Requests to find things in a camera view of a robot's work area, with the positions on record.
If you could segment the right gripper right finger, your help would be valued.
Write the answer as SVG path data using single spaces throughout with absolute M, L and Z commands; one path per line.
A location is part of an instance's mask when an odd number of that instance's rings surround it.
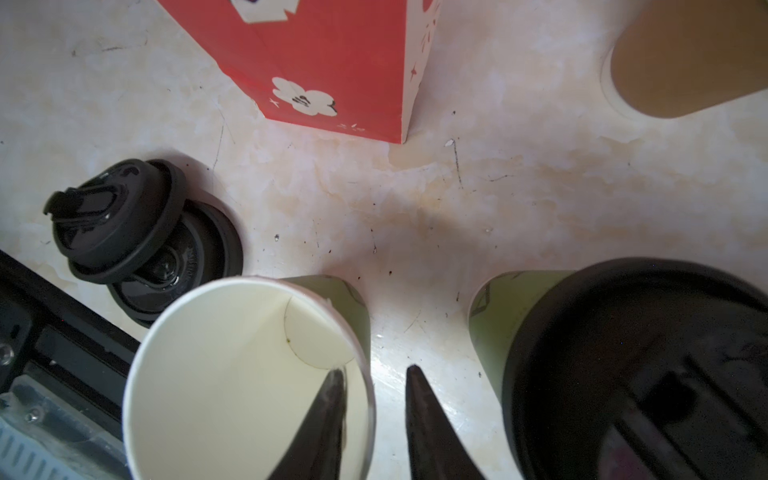
M 405 421 L 412 479 L 484 479 L 418 365 L 406 371 Z

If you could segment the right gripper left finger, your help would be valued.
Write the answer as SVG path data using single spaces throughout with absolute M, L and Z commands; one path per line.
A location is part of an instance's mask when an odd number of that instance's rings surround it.
M 347 409 L 345 372 L 328 372 L 269 479 L 338 479 Z

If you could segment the green paper coffee cup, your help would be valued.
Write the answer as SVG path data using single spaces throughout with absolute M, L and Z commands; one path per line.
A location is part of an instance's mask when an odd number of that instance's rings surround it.
M 345 375 L 340 475 L 363 479 L 376 400 L 371 320 L 357 290 L 325 275 L 230 277 L 175 300 L 131 364 L 123 438 L 136 479 L 265 479 L 326 375 Z
M 513 271 L 490 279 L 472 300 L 468 330 L 483 373 L 497 399 L 502 398 L 510 348 L 528 313 L 566 270 Z

